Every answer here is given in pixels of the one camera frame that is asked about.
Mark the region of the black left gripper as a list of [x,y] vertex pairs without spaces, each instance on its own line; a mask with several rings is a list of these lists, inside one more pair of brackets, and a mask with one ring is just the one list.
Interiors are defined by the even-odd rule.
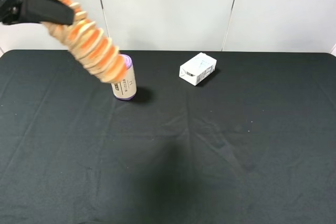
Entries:
[[74,11],[59,0],[1,0],[1,23],[49,22],[71,25]]

